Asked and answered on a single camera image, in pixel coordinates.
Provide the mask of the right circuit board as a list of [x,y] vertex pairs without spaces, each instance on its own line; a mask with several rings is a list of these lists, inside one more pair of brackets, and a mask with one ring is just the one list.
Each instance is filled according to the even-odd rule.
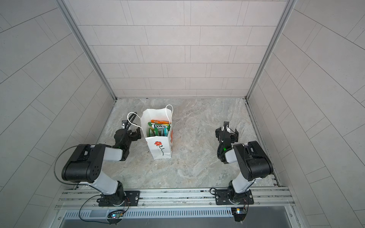
[[231,208],[235,222],[243,222],[246,218],[248,210],[245,207]]

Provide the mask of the circuit board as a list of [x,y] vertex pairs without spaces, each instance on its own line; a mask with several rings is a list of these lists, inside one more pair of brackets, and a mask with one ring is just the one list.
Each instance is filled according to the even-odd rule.
[[248,210],[245,207],[231,208],[235,222],[243,222],[246,218]]
[[124,216],[125,210],[116,210],[108,214],[108,219],[121,219]]

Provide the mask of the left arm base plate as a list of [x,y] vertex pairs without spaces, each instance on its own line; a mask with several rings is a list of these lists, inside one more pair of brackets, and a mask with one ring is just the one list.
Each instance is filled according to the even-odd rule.
[[140,197],[140,191],[117,192],[113,195],[104,195],[97,199],[99,207],[121,207],[137,206]]

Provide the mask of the green snack packets in bag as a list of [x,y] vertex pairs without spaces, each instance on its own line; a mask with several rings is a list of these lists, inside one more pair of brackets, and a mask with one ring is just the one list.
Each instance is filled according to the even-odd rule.
[[168,136],[169,130],[167,128],[150,128],[148,132],[149,137],[155,137],[155,136]]

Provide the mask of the green Fox's candy bag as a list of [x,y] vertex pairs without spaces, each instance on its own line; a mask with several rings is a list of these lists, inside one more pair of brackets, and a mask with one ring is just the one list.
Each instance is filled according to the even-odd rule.
[[150,128],[167,128],[170,132],[171,125],[170,124],[156,124],[156,123],[148,123],[148,127]]

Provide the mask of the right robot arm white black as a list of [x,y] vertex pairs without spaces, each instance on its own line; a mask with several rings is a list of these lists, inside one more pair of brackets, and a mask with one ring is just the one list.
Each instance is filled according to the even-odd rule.
[[238,143],[239,133],[229,127],[229,122],[223,122],[223,127],[215,130],[218,139],[218,159],[227,163],[238,163],[240,172],[231,180],[227,188],[230,203],[249,204],[250,187],[258,179],[264,179],[273,174],[273,165],[257,141]]

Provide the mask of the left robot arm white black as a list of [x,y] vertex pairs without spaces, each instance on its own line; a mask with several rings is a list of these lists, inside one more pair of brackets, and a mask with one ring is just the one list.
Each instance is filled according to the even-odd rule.
[[104,161],[124,162],[131,143],[141,139],[141,132],[119,129],[114,135],[116,144],[79,144],[61,172],[64,181],[90,186],[100,192],[100,207],[137,206],[139,191],[125,191],[123,184],[102,171]]

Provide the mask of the aluminium mounting rail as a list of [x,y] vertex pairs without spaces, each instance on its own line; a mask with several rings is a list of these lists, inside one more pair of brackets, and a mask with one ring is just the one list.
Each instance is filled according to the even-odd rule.
[[[208,208],[235,206],[293,206],[295,204],[287,187],[252,187],[245,199],[237,203],[229,199],[220,188],[218,193],[209,188],[193,189],[140,189],[126,190],[131,209],[152,208]],[[94,190],[65,190],[54,209],[75,210],[99,208],[98,192]]]

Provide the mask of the left circuit board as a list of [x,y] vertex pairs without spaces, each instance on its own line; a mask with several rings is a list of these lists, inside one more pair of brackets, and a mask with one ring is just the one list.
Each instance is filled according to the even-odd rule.
[[121,219],[124,216],[125,210],[116,210],[108,214],[108,219]]

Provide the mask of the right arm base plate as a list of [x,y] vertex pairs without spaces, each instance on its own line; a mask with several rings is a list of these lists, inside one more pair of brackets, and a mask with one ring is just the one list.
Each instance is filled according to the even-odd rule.
[[252,191],[236,193],[233,189],[214,189],[211,192],[215,196],[217,205],[253,205],[254,199]]

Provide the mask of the orange Fox's candy bag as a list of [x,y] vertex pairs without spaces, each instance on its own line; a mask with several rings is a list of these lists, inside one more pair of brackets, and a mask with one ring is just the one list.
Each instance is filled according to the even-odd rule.
[[159,121],[159,120],[151,120],[151,123],[154,123],[154,124],[170,124],[169,121]]

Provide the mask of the white floral paper bag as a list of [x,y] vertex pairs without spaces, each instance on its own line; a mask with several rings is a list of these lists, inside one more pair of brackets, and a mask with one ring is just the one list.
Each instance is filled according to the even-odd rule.
[[143,134],[155,160],[172,157],[173,113],[173,106],[168,104],[162,109],[146,109],[141,116],[135,112],[127,115],[127,121]]

